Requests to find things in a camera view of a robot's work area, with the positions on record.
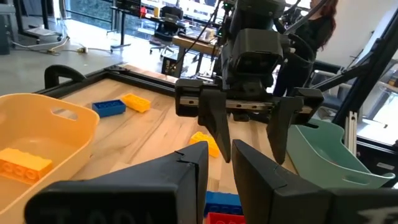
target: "white wall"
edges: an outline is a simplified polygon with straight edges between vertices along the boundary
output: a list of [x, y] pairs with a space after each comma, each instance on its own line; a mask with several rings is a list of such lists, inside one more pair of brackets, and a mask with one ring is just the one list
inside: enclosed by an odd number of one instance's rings
[[374, 42], [376, 41], [377, 38], [380, 38], [381, 35], [384, 33], [385, 29], [387, 28], [388, 24], [390, 23], [392, 17], [394, 16], [396, 9], [398, 7], [398, 1], [395, 3], [395, 6], [391, 7], [387, 12], [385, 12], [384, 16], [379, 22], [379, 25], [377, 25], [376, 30], [374, 31], [370, 41], [366, 44], [363, 52], [359, 56], [358, 60], [361, 60], [369, 51], [371, 50], [372, 46], [374, 45]]
[[387, 11], [396, 8], [398, 0], [339, 0], [337, 27], [333, 37], [317, 60], [347, 66], [365, 48]]

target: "concrete floor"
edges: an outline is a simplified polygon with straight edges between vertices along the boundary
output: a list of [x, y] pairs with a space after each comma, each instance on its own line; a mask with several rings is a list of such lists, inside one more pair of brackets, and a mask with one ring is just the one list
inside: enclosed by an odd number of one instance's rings
[[[38, 25], [40, 19], [31, 18], [24, 22], [24, 25]], [[53, 29], [62, 32], [61, 24], [50, 22], [50, 25]], [[122, 51], [114, 51], [111, 54], [109, 51], [110, 45], [119, 43], [119, 34], [106, 35], [106, 31], [103, 29], [71, 20], [66, 21], [64, 27], [66, 28], [63, 31], [70, 37], [70, 41], [59, 48], [59, 56], [28, 51], [21, 47], [12, 50], [10, 55], [0, 55], [0, 95], [43, 89], [44, 70], [54, 64], [70, 66], [84, 75], [121, 62], [129, 62], [156, 72], [161, 71], [160, 55], [156, 50], [152, 55], [149, 55], [149, 49], [153, 45], [146, 40], [126, 35], [125, 43], [131, 43], [131, 46], [123, 48]], [[56, 41], [55, 37], [49, 37], [42, 40], [41, 44]], [[34, 45], [35, 40], [21, 36], [19, 43]], [[73, 52], [82, 45], [89, 48], [88, 54]], [[34, 49], [49, 49], [51, 47], [38, 46]], [[193, 54], [188, 54], [185, 61], [188, 63], [193, 56]], [[201, 67], [209, 68], [210, 60], [204, 58]], [[196, 64], [190, 66], [187, 73], [192, 75], [195, 73], [195, 69]]]
[[51, 56], [13, 50], [10, 55], [0, 55], [0, 95], [43, 89], [44, 70], [50, 65], [68, 65], [82, 74], [87, 74], [121, 61], [120, 54], [110, 55], [100, 51], [89, 55], [62, 52], [59, 56]]

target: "yellow plastic bin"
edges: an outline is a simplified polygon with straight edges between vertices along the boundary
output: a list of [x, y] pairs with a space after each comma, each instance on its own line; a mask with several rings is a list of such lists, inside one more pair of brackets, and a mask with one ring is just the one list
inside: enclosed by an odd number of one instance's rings
[[70, 179], [88, 162], [99, 119], [88, 108], [43, 95], [0, 96], [0, 151], [18, 149], [50, 159], [53, 166], [33, 185], [0, 176], [0, 223], [22, 224], [31, 196], [48, 184]]

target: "floor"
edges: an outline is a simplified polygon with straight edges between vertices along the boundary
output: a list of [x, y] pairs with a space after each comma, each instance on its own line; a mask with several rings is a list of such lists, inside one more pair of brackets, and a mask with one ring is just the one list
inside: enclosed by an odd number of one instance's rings
[[[29, 19], [24, 24], [36, 25], [40, 19]], [[44, 70], [53, 64], [62, 64], [73, 67], [82, 74], [87, 74], [100, 70], [104, 67], [121, 62], [129, 62], [138, 67], [160, 72], [162, 61], [158, 51], [149, 54], [152, 45], [143, 39], [126, 36], [125, 43], [131, 43], [130, 47], [123, 48], [122, 51], [109, 51], [111, 45], [119, 43], [119, 34], [106, 34], [106, 31], [78, 21], [67, 20], [65, 22], [50, 23], [53, 29], [59, 32], [65, 32], [70, 37], [70, 41], [59, 48], [59, 56], [40, 54], [37, 52], [26, 51], [22, 48], [13, 50], [10, 55], [0, 55], [0, 95], [19, 92], [33, 92], [44, 88]], [[42, 42], [56, 42], [51, 37]], [[34, 40], [22, 38], [21, 43], [25, 45], [34, 44]], [[78, 54], [74, 50], [82, 45], [89, 48], [88, 54]], [[189, 65], [194, 54], [188, 54], [185, 57], [184, 65]], [[183, 76], [195, 74], [196, 64], [189, 66], [188, 72]], [[209, 58], [204, 58], [201, 65], [201, 72], [211, 70]], [[398, 98], [392, 97], [387, 101], [386, 106], [377, 114], [375, 120], [378, 123], [363, 123], [358, 126], [360, 136], [375, 139], [387, 144], [394, 144], [398, 139], [396, 130], [398, 122], [390, 118], [398, 108]]]

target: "red lego brick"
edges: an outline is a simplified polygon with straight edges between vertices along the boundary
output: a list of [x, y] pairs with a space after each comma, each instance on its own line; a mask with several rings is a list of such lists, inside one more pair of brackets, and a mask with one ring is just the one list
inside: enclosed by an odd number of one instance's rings
[[243, 215], [228, 215], [209, 212], [206, 224], [246, 224]]

